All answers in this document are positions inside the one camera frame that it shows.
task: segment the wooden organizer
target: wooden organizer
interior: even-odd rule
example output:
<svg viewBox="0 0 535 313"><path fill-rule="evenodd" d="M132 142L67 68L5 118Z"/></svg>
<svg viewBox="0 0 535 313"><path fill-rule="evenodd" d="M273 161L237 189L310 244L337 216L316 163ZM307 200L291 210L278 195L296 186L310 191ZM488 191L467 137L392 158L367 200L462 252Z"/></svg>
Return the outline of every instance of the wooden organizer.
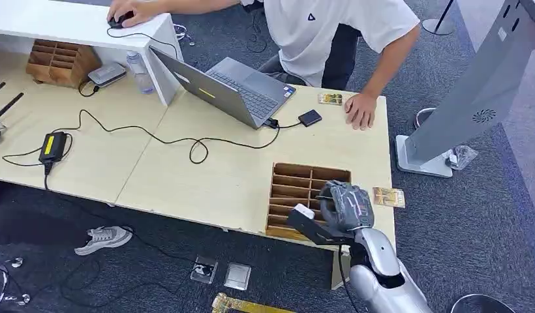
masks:
<svg viewBox="0 0 535 313"><path fill-rule="evenodd" d="M25 72L38 83L78 88L100 66L90 46L36 39Z"/></svg>
<svg viewBox="0 0 535 313"><path fill-rule="evenodd" d="M297 164L276 163L271 176L269 212L267 214L266 235L295 240L308 240L286 220L295 205L302 203L315 213L314 219L320 224L325 220L316 199L327 181L338 180L350 183L350 171L319 168Z"/></svg>

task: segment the water bottle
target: water bottle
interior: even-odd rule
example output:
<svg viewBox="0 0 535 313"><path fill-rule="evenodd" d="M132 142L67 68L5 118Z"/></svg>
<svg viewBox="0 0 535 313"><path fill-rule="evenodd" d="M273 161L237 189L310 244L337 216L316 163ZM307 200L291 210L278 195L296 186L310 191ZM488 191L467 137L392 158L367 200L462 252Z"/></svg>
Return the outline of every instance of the water bottle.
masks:
<svg viewBox="0 0 535 313"><path fill-rule="evenodd" d="M135 81L142 93L150 94L154 91L154 84L148 74L141 55L135 51L127 52L127 64L131 67Z"/></svg>

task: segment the metal pole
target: metal pole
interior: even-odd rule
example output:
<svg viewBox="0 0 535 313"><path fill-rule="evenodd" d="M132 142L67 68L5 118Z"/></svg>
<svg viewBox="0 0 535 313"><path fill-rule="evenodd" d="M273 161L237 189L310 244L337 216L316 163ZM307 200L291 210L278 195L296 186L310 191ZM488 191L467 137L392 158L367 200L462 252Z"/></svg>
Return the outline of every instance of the metal pole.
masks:
<svg viewBox="0 0 535 313"><path fill-rule="evenodd" d="M440 19L431 18L428 20L423 21L422 26L423 29L430 32L431 34L435 35L449 35L454 32L454 24L450 21L445 21L444 18L446 17L446 14L448 13L448 10L452 6L452 3L454 0L448 1L448 4L446 5L446 8L444 9L444 12L440 16Z"/></svg>
<svg viewBox="0 0 535 313"><path fill-rule="evenodd" d="M446 8L444 9L444 12L442 13L442 15L440 16L440 19L438 20L438 24L436 25L435 27L435 31L438 31L438 28L440 27L440 24L442 23L442 20L444 20L444 17L446 16L446 13L448 13L448 10L450 9L450 7L452 6L452 3L454 2L454 0L450 0L448 1L448 4L446 5Z"/></svg>

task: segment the robotic hand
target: robotic hand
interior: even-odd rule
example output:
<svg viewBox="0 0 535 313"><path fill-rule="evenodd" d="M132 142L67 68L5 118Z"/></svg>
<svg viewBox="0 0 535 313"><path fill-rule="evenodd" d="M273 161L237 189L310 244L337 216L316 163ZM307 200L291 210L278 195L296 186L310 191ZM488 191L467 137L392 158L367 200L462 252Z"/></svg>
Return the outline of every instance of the robotic hand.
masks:
<svg viewBox="0 0 535 313"><path fill-rule="evenodd" d="M388 238L372 228L369 195L358 186L327 182L320 204L328 227L313 220L314 213L297 205L287 223L318 245L350 246L350 284L376 313L432 313L427 300Z"/></svg>

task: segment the speaker grille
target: speaker grille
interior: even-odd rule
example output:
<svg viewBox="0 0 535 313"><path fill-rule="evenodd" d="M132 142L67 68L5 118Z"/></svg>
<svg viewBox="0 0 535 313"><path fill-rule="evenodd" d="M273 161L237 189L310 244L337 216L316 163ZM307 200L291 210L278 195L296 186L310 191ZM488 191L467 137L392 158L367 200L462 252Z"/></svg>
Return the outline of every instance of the speaker grille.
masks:
<svg viewBox="0 0 535 313"><path fill-rule="evenodd" d="M496 111L490 109L481 110L471 117L475 123L486 123L496 117Z"/></svg>

